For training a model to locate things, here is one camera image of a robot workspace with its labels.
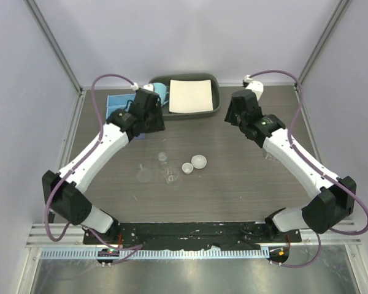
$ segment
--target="white wall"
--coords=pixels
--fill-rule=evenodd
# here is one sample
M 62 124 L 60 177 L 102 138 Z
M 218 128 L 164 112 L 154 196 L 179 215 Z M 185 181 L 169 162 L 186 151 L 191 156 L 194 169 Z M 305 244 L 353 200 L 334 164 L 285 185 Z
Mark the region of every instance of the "white wall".
M 82 86 L 210 72 L 221 83 L 266 69 L 299 75 L 338 0 L 37 0 Z M 264 81 L 290 81 L 282 75 Z M 99 86 L 124 85 L 117 79 Z
M 0 294 L 13 293 L 41 177 L 57 168 L 76 98 L 23 1 L 0 1 Z
M 324 163 L 350 175 L 368 206 L 368 0 L 353 1 L 304 82 Z M 358 227 L 366 218 L 356 205 Z M 368 233 L 362 237 L 368 252 Z

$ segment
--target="small white cup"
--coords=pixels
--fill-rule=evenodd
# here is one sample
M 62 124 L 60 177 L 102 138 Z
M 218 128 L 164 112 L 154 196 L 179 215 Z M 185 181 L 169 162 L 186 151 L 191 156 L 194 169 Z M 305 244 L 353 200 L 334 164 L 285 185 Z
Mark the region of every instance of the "small white cup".
M 194 167 L 189 162 L 186 162 L 185 164 L 183 164 L 182 170 L 183 170 L 184 174 L 189 175 L 194 170 Z

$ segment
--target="floor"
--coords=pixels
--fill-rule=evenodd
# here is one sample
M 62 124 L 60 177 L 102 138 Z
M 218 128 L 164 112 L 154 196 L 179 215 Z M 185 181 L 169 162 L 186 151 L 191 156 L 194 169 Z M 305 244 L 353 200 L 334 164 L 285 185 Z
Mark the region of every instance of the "floor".
M 292 247 L 288 263 L 304 263 L 316 250 Z M 95 260 L 41 260 L 31 293 L 360 293 L 343 245 L 325 246 L 319 259 L 302 269 L 279 268 L 264 259 L 148 260 L 91 268 L 96 265 Z
M 283 165 L 266 160 L 254 142 L 224 122 L 231 94 L 238 89 L 241 88 L 220 89 L 221 109 L 213 117 L 166 121 L 164 132 L 133 140 L 95 177 L 86 192 L 88 199 L 121 222 L 260 221 L 282 207 L 307 203 L 304 189 Z M 101 115 L 105 116 L 108 94 L 127 92 L 96 91 Z M 265 87 L 260 104 L 263 113 L 273 113 L 288 125 L 297 99 L 292 86 L 271 86 Z M 97 133 L 88 91 L 71 158 Z M 293 134 L 313 154 L 302 117 Z M 180 170 L 176 186 L 168 185 L 159 170 L 157 155 L 161 151 Z M 182 164 L 196 154 L 207 158 L 207 166 L 184 175 Z M 151 181 L 137 180 L 140 164 L 152 171 Z

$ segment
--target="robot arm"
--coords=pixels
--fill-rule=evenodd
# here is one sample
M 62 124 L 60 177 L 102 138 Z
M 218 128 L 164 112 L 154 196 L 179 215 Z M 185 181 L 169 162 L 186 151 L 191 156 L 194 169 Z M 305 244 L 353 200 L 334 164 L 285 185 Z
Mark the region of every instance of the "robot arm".
M 158 132 L 165 129 L 162 119 L 161 99 L 153 85 L 136 91 L 128 112 L 115 110 L 103 125 L 103 137 L 97 135 L 93 141 L 67 166 L 58 173 L 47 171 L 42 177 L 45 202 L 62 175 L 73 171 L 74 165 L 86 154 L 89 156 L 73 171 L 54 195 L 51 209 L 73 225 L 82 224 L 99 233 L 115 236 L 118 221 L 93 206 L 84 196 L 88 186 L 100 169 L 121 148 L 141 133 Z
M 245 80 L 246 89 L 235 92 L 225 121 L 238 126 L 245 136 L 275 156 L 303 185 L 311 198 L 306 206 L 283 208 L 266 218 L 271 234 L 297 228 L 311 228 L 324 233 L 353 212 L 354 200 L 342 189 L 314 172 L 290 146 L 288 130 L 275 115 L 263 115 L 258 100 L 263 92 L 259 82 Z M 329 171 L 313 158 L 295 139 L 294 145 L 324 174 L 336 179 L 352 192 L 356 183 Z

